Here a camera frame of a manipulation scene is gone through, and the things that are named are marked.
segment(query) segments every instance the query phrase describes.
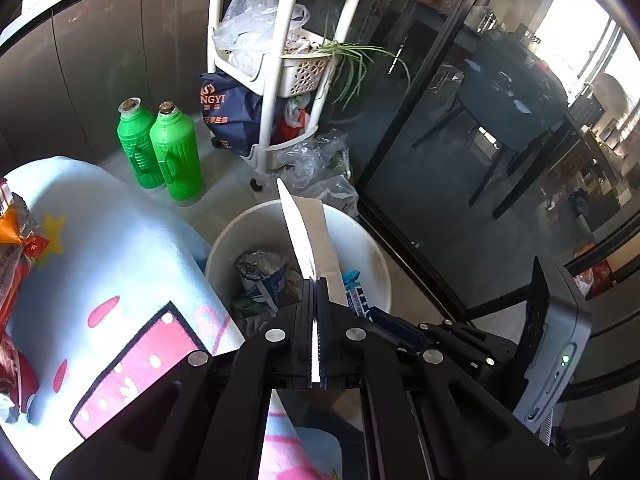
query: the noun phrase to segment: navy blue bag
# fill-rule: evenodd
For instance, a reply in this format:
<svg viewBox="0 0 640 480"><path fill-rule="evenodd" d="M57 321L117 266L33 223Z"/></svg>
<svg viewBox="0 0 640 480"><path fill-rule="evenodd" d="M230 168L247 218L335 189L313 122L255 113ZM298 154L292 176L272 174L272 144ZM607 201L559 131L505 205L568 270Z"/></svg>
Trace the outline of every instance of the navy blue bag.
<svg viewBox="0 0 640 480"><path fill-rule="evenodd" d="M255 94L229 74L216 70L201 74L202 119L222 144L238 155L248 156L260 137L262 96ZM284 99L276 100L274 119L282 112Z"/></svg>

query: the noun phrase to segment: white plastic shelf rack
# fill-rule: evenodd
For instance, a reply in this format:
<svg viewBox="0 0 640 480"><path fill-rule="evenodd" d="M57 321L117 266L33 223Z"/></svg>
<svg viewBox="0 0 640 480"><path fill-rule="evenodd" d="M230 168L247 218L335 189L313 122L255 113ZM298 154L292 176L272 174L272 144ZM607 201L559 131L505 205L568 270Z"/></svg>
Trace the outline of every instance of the white plastic shelf rack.
<svg viewBox="0 0 640 480"><path fill-rule="evenodd" d="M345 0L338 23L335 27L334 40L345 41L351 26L351 20L360 0ZM259 70L255 75L247 76L241 70L231 66L228 53L216 49L213 43L213 31L218 28L222 19L222 0L209 0L209 30L207 31L207 71L216 68L228 73L238 82L253 92L262 95L262 111L260 115L260 138L254 144L244 160L260 173L276 169L275 153L309 139L318 130L320 113L324 107L332 76L337 64L335 56L327 54L283 55L284 46L289 33L289 23L296 0L280 0L273 27L270 51L262 56ZM303 31L312 43L321 43L322 37ZM271 131L274 122L274 108L277 97L290 97L318 89L311 109L310 119L305 131L295 139L281 144L271 145Z"/></svg>

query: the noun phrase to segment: gray cabinet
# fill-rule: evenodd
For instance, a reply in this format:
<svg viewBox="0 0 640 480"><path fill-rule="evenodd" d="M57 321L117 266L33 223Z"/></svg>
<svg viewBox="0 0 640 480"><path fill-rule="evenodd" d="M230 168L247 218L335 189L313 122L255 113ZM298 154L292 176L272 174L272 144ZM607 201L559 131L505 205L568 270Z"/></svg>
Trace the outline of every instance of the gray cabinet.
<svg viewBox="0 0 640 480"><path fill-rule="evenodd" d="M54 155L94 160L66 92L51 19L2 54L0 82L3 171Z"/></svg>
<svg viewBox="0 0 640 480"><path fill-rule="evenodd" d="M154 109L174 101L200 110L200 74L207 71L209 0L142 0L146 70Z"/></svg>
<svg viewBox="0 0 640 480"><path fill-rule="evenodd" d="M53 17L60 66L97 161L119 149L118 105L140 97L151 108L140 0L81 0Z"/></svg>

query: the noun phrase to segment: silver screw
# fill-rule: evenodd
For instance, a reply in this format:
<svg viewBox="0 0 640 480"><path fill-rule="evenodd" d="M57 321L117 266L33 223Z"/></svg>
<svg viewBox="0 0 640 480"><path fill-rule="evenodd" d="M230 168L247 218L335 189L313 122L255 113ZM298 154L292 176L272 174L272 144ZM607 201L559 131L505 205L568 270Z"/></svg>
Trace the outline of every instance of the silver screw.
<svg viewBox="0 0 640 480"><path fill-rule="evenodd" d="M367 336L367 333L361 328L350 328L346 334L352 341L362 341Z"/></svg>
<svg viewBox="0 0 640 480"><path fill-rule="evenodd" d="M195 352L191 352L189 354L189 357L187 357L187 362L191 366L202 366L203 364L206 364L208 360L209 360L209 356L207 355L206 352L203 352L202 350L196 350Z"/></svg>
<svg viewBox="0 0 640 480"><path fill-rule="evenodd" d="M284 330L279 328L272 328L271 330L267 330L267 333L264 335L267 341L271 341L272 343L277 343L278 341L282 341L287 334Z"/></svg>
<svg viewBox="0 0 640 480"><path fill-rule="evenodd" d="M432 348L430 350L425 351L424 354L422 354L422 358L425 361L427 361L429 364L437 365L442 362L442 360L444 359L444 356L442 355L442 352Z"/></svg>

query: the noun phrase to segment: green thermos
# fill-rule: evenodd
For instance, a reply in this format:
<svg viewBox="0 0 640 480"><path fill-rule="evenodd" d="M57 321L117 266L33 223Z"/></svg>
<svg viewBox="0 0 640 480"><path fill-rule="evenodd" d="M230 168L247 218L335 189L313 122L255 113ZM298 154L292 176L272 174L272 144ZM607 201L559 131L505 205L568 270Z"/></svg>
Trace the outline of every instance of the green thermos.
<svg viewBox="0 0 640 480"><path fill-rule="evenodd" d="M118 111L118 138L136 180L145 189L164 185L164 178L149 139L149 129L154 123L153 115L140 106L140 99L137 97L124 101L118 107Z"/></svg>
<svg viewBox="0 0 640 480"><path fill-rule="evenodd" d="M193 120L165 101L149 136L171 198L182 202L201 194L204 182Z"/></svg>

